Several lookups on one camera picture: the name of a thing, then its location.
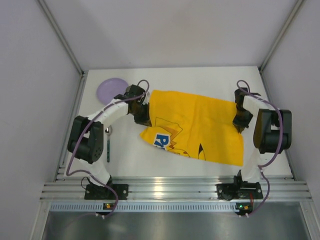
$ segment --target purple plate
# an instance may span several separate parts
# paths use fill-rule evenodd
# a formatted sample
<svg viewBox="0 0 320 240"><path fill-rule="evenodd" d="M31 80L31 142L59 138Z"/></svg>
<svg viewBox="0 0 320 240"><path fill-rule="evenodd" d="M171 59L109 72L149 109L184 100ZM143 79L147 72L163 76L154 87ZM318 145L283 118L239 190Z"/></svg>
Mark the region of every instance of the purple plate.
<svg viewBox="0 0 320 240"><path fill-rule="evenodd" d="M107 105L118 94L124 94L128 86L128 83L121 78L109 78L98 86L96 96L102 104Z"/></svg>

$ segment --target gray wall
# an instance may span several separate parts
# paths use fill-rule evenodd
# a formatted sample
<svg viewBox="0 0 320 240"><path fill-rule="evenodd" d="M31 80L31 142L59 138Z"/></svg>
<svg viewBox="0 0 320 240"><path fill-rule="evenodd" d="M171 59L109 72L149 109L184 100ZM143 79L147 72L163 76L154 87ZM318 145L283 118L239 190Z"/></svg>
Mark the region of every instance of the gray wall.
<svg viewBox="0 0 320 240"><path fill-rule="evenodd" d="M46 0L85 69L257 66L296 0Z"/></svg>
<svg viewBox="0 0 320 240"><path fill-rule="evenodd" d="M0 239L29 238L79 75L34 0L0 7Z"/></svg>
<svg viewBox="0 0 320 240"><path fill-rule="evenodd" d="M320 1L307 0L264 75L272 99L292 111L290 155L320 213Z"/></svg>

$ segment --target white table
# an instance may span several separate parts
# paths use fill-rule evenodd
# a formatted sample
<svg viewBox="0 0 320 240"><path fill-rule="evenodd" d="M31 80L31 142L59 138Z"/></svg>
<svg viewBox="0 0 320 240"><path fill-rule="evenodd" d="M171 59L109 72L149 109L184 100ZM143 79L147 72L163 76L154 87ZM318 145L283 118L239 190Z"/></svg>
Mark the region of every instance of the white table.
<svg viewBox="0 0 320 240"><path fill-rule="evenodd" d="M109 78L121 78L129 85L146 79L150 91L172 90L198 94L217 99L234 101L236 82L240 79L250 84L252 92L260 93L266 98L258 68L256 66L240 67L184 67L184 68L140 68L90 70L80 104L79 115L87 116L103 105L96 97L96 90L101 82ZM244 159L247 161L254 149L253 133L256 119L253 118L249 129L242 132L244 139ZM133 116L128 115L112 125L110 136L109 173L114 177L172 177L172 176L233 176L240 169L238 166L207 162L172 154L144 142L139 133L145 126L135 124ZM101 158L107 159L107 147ZM266 154L271 158L273 153ZM81 163L75 159L71 170L79 169ZM285 153L278 155L273 164L265 170L267 176L292 176Z"/></svg>

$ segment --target folded fabric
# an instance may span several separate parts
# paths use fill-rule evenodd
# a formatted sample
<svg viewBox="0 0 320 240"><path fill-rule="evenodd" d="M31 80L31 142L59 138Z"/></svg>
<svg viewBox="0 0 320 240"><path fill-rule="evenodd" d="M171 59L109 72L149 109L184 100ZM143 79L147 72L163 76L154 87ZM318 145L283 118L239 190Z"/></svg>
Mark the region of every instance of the folded fabric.
<svg viewBox="0 0 320 240"><path fill-rule="evenodd" d="M243 137L233 126L234 102L177 91L154 90L147 143L181 156L242 166Z"/></svg>

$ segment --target spoon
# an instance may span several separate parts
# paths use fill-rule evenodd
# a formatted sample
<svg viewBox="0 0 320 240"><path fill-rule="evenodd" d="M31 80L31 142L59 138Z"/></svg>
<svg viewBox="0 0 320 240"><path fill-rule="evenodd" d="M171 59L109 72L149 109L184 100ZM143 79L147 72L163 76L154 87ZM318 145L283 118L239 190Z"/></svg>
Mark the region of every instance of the spoon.
<svg viewBox="0 0 320 240"><path fill-rule="evenodd" d="M110 162L110 135L112 134L112 126L110 125L105 129L105 133L107 135L106 139L106 162Z"/></svg>

